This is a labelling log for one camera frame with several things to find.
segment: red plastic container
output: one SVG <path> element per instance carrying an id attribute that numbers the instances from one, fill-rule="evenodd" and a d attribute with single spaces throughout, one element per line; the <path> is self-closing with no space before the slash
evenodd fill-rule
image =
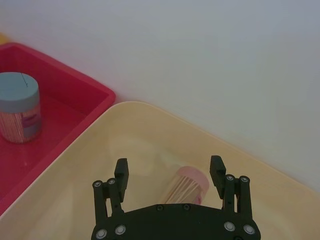
<path id="1" fill-rule="evenodd" d="M 94 79 L 17 43 L 0 46 L 3 72 L 38 82 L 42 131 L 24 144 L 0 137 L 0 215 L 116 98 Z"/>

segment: cylindrical container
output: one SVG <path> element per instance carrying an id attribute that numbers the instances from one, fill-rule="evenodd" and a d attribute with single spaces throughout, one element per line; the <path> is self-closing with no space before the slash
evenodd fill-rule
<path id="1" fill-rule="evenodd" d="M 0 133 L 12 143 L 34 139 L 41 129 L 37 81 L 24 73 L 0 73 Z"/>
<path id="2" fill-rule="evenodd" d="M 192 166 L 183 166 L 176 172 L 159 203 L 200 205 L 208 189 L 209 181 L 201 171 Z"/>

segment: screw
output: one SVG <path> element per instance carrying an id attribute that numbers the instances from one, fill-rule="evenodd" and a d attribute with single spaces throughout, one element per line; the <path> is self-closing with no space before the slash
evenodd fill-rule
<path id="1" fill-rule="evenodd" d="M 248 180 L 248 178 L 246 178 L 246 177 L 243 176 L 243 177 L 241 178 L 241 181 L 244 182 L 244 183 L 246 183 L 246 182 L 248 182 L 249 180 Z"/>
<path id="2" fill-rule="evenodd" d="M 125 231 L 126 231 L 126 226 L 125 225 L 119 225 L 114 230 L 115 234 L 117 234 L 117 235 L 122 235 L 122 234 L 125 233 Z"/>
<path id="3" fill-rule="evenodd" d="M 100 181 L 96 181 L 94 184 L 93 184 L 95 187 L 99 187 L 101 185 L 101 182 Z"/>
<path id="4" fill-rule="evenodd" d="M 232 181 L 234 179 L 234 177 L 231 175 L 228 175 L 228 176 L 226 176 L 226 179 L 228 179 L 229 181 Z"/>
<path id="5" fill-rule="evenodd" d="M 255 229 L 252 226 L 248 225 L 248 224 L 244 225 L 243 229 L 247 234 L 250 234 L 250 235 L 253 235 L 256 232 Z"/>
<path id="6" fill-rule="evenodd" d="M 105 236 L 107 236 L 107 230 L 105 230 L 105 229 L 100 229 L 95 234 L 96 239 L 103 239 Z"/>
<path id="7" fill-rule="evenodd" d="M 156 206 L 156 210 L 157 211 L 162 211 L 164 209 L 164 206 L 162 206 L 162 205 L 157 205 Z"/>
<path id="8" fill-rule="evenodd" d="M 234 230 L 236 230 L 236 226 L 230 221 L 226 221 L 224 223 L 224 228 L 229 232 L 233 232 Z"/>
<path id="9" fill-rule="evenodd" d="M 184 204 L 184 205 L 183 205 L 183 209 L 186 210 L 186 211 L 189 211 L 190 208 L 191 208 L 191 207 L 190 207 L 189 204 Z"/>

